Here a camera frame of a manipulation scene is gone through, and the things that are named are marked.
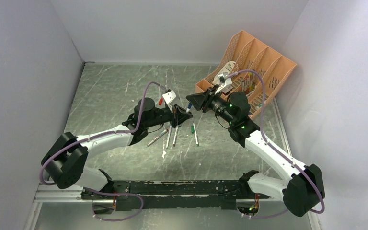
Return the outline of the pens bundle in organizer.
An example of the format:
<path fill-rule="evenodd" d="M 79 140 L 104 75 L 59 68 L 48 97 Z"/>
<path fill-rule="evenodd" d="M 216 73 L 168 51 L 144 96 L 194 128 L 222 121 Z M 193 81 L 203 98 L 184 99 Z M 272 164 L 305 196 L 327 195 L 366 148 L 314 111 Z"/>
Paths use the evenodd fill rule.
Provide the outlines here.
<path fill-rule="evenodd" d="M 248 95 L 254 91 L 256 87 L 256 75 L 253 72 L 247 72 L 242 80 L 242 91 Z"/>

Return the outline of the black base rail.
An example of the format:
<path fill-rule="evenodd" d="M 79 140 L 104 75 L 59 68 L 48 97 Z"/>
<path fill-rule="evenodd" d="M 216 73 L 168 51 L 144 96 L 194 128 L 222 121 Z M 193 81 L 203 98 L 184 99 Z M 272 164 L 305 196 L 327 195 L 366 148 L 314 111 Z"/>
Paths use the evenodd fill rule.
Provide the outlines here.
<path fill-rule="evenodd" d="M 96 194 L 84 188 L 82 200 L 94 204 L 116 204 L 117 211 L 169 208 L 209 208 L 236 210 L 241 201 L 252 203 L 256 195 L 240 180 L 193 180 L 193 181 L 114 181 L 113 188 Z"/>

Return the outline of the white pen brown end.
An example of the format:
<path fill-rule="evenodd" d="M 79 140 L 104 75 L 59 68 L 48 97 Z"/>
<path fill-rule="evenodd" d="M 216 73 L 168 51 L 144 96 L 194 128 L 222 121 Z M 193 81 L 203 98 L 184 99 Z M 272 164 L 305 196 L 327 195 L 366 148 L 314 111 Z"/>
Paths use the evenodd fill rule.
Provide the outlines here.
<path fill-rule="evenodd" d="M 175 146 L 176 146 L 179 126 L 177 126 L 174 130 L 175 130 L 175 132 L 174 132 L 174 136 L 173 136 L 173 143 L 172 143 L 172 146 L 173 146 L 173 147 L 175 147 Z"/>

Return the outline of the white pen blue cap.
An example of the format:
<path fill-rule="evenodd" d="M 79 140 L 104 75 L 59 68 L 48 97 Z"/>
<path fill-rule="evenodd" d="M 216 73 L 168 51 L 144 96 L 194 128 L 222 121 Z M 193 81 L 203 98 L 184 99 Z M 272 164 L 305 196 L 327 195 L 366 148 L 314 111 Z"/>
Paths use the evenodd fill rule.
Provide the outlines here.
<path fill-rule="evenodd" d="M 191 108 L 192 108 L 192 103 L 189 103 L 185 112 L 189 113 Z"/>

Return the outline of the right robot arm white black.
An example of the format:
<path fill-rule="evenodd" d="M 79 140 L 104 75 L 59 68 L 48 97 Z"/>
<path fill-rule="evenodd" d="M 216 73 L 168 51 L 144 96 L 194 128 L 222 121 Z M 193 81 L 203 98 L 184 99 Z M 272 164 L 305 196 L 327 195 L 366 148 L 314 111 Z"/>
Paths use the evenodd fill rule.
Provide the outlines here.
<path fill-rule="evenodd" d="M 325 211 L 325 191 L 320 168 L 315 164 L 304 164 L 273 143 L 262 127 L 249 117 L 251 107 L 244 93 L 235 92 L 228 100 L 223 100 L 216 93 L 216 88 L 211 87 L 204 92 L 188 95 L 186 99 L 197 111 L 205 113 L 211 110 L 228 122 L 230 137 L 256 153 L 280 176 L 276 179 L 256 171 L 244 175 L 244 182 L 239 186 L 244 198 L 263 194 L 281 200 L 287 211 L 297 217 L 309 211 L 317 214 Z"/>

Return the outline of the white pen red tip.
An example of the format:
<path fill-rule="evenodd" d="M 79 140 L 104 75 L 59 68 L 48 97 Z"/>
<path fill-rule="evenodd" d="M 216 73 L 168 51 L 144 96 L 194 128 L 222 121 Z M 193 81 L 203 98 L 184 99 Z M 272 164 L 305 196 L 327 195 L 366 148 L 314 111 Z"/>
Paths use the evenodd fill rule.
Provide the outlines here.
<path fill-rule="evenodd" d="M 156 136 L 151 142 L 149 142 L 147 144 L 147 147 L 151 146 L 152 144 L 154 144 L 157 140 L 159 140 L 161 137 L 163 137 L 165 134 L 167 134 L 169 132 L 169 129 L 165 129 L 163 130 L 158 136 Z"/>

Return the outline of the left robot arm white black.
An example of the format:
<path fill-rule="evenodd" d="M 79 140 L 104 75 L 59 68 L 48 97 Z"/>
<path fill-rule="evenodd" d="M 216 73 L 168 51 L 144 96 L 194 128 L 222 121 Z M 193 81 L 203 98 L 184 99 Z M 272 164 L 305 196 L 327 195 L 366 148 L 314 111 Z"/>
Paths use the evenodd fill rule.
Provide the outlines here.
<path fill-rule="evenodd" d="M 63 133 L 41 161 L 42 170 L 59 189 L 78 185 L 93 189 L 101 199 L 108 199 L 116 191 L 114 181 L 101 169 L 87 167 L 89 157 L 106 151 L 132 146 L 148 135 L 148 129 L 170 123 L 177 127 L 191 119 L 192 113 L 174 104 L 157 108 L 153 99 L 140 100 L 126 121 L 96 134 L 76 136 Z"/>

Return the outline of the orange plastic file organizer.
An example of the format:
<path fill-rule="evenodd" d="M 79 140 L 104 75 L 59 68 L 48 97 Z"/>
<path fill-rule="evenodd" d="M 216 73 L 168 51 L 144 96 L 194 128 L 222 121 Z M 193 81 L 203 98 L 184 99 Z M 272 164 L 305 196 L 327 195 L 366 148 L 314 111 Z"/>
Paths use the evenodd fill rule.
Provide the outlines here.
<path fill-rule="evenodd" d="M 232 73 L 241 70 L 244 72 L 232 77 L 232 88 L 228 93 L 222 94 L 222 99 L 228 100 L 233 92 L 243 92 L 242 80 L 247 72 L 256 75 L 256 87 L 252 93 L 246 95 L 251 106 L 250 118 L 258 116 L 261 106 L 268 105 L 275 98 L 297 66 L 251 34 L 240 31 L 231 38 L 219 66 L 195 85 L 195 92 L 203 92 L 212 87 L 215 75 L 229 61 L 236 62 Z"/>

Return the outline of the aluminium frame rail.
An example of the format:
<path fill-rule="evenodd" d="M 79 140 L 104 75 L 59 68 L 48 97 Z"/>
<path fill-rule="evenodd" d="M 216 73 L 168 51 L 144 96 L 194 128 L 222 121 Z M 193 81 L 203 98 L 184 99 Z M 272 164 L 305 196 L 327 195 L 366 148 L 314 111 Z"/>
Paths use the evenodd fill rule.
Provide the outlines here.
<path fill-rule="evenodd" d="M 92 206 L 112 208 L 112 199 L 83 200 L 82 188 L 73 186 L 65 190 L 46 185 L 38 188 L 26 230 L 319 230 L 321 225 L 315 213 L 299 218 L 291 213 L 264 218 L 283 211 L 286 207 L 272 198 L 260 199 L 260 209 L 254 218 L 237 210 L 220 207 L 150 208 L 122 210 L 93 217 Z"/>

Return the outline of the white pen green end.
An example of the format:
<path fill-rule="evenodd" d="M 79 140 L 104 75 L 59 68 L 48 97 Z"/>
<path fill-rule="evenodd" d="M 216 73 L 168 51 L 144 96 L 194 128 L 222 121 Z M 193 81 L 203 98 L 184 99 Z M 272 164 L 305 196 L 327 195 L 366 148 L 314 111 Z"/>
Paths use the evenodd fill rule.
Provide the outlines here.
<path fill-rule="evenodd" d="M 195 126 L 194 122 L 192 124 L 192 129 L 193 129 L 193 133 L 194 133 L 194 136 L 195 136 L 196 146 L 199 147 L 199 140 L 198 140 L 198 135 L 197 135 L 196 126 Z"/>

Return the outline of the white pen grey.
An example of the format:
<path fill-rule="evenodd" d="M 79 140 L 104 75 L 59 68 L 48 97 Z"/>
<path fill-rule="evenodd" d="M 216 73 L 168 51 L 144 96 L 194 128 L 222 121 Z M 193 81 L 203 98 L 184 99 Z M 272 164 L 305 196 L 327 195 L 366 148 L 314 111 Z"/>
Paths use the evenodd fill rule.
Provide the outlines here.
<path fill-rule="evenodd" d="M 169 147 L 170 138 L 171 138 L 171 132 L 172 132 L 172 125 L 169 125 L 168 133 L 167 133 L 166 146 L 165 146 L 165 149 L 166 149 L 166 150 L 167 150 L 167 149 L 168 149 L 168 147 Z"/>

